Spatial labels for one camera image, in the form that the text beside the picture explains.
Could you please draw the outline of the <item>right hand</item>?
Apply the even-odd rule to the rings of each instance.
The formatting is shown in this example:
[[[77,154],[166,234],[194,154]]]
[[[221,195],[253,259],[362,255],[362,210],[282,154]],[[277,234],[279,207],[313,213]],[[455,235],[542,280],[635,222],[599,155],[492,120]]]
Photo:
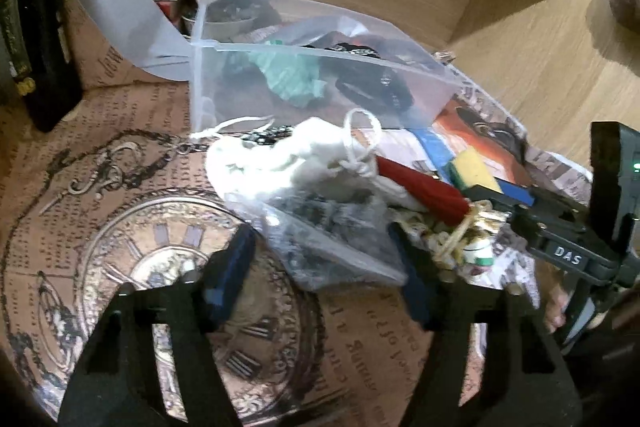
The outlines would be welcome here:
[[[554,333],[566,322],[565,309],[570,301],[561,283],[554,283],[544,295],[544,325]]]

